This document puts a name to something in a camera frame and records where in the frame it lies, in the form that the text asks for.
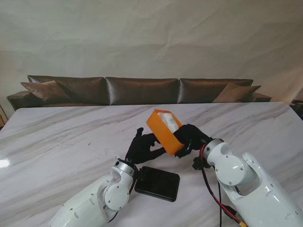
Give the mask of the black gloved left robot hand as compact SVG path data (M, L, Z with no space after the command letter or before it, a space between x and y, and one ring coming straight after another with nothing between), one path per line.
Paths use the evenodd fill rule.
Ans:
M160 143L153 133L143 134L143 127L138 128L133 138L125 159L134 165L154 160L166 153L164 148L151 151L155 143Z

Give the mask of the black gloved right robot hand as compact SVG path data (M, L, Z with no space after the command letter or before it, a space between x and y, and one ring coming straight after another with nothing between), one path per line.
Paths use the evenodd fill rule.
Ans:
M175 154L178 158L189 155L192 150L200 150L213 140L192 124L182 125L173 134L183 144L183 147Z

